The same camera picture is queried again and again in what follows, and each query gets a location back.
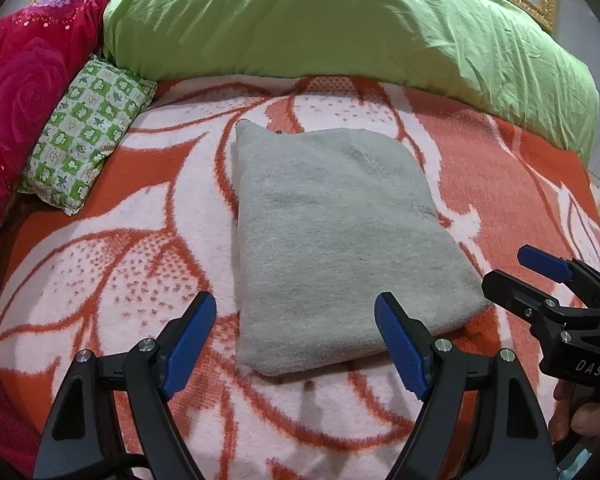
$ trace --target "green fabric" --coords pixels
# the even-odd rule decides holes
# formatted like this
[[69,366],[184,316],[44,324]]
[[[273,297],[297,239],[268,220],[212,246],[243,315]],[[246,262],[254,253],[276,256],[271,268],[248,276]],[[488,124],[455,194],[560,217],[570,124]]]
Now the green fabric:
[[505,0],[112,0],[106,55],[145,78],[361,75],[463,101],[586,163],[587,67]]
[[80,211],[104,161],[156,88],[154,81],[89,60],[47,121],[16,190],[68,215]]

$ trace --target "dark red fabric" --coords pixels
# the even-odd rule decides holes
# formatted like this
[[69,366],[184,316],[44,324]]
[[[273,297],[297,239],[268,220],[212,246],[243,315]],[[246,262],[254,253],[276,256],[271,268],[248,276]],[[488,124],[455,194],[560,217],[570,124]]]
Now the dark red fabric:
[[32,424],[21,418],[0,382],[0,455],[31,478],[39,444],[40,435]]
[[102,44],[109,0],[47,0],[0,20],[0,224],[69,82]]

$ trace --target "orange blanket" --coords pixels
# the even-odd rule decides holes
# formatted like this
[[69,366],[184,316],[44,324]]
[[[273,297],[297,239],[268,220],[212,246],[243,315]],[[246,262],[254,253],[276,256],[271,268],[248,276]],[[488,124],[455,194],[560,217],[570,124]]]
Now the orange blanket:
[[[509,123],[358,78],[162,84],[80,214],[40,206],[2,237],[0,376],[38,428],[77,350],[126,351],[209,290],[218,322],[170,404],[206,478],[385,477],[420,407],[385,356],[279,380],[235,362],[230,145],[240,118],[286,133],[346,126],[396,137],[422,166],[441,224],[481,274],[499,267],[574,304],[563,285],[520,267],[518,248],[533,244],[600,270],[585,168]],[[486,354],[513,348],[545,415],[552,412],[554,380],[539,373],[525,323],[492,306],[451,337]],[[120,411],[128,447],[138,450],[123,400]]]

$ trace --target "black cable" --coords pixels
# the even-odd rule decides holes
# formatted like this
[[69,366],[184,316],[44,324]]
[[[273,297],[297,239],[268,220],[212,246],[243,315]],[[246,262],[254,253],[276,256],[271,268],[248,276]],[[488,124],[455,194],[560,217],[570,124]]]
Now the black cable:
[[121,453],[96,462],[93,465],[62,476],[44,480],[105,480],[115,473],[120,473],[132,467],[147,467],[144,455]]

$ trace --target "metal screw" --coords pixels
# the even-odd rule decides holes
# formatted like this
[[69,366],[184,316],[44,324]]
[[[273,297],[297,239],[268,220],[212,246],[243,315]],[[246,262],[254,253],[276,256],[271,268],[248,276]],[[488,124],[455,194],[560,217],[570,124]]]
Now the metal screw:
[[449,339],[436,339],[436,348],[441,352],[449,352],[453,347]]
[[516,354],[513,350],[509,350],[508,348],[503,348],[500,350],[500,357],[502,357],[503,361],[510,363],[516,360]]
[[146,339],[142,339],[141,342],[138,343],[138,349],[141,352],[150,352],[155,348],[155,339],[151,339],[150,337]]
[[93,355],[93,352],[91,350],[80,350],[75,355],[75,360],[78,361],[79,363],[85,363],[89,359],[91,359],[92,355]]

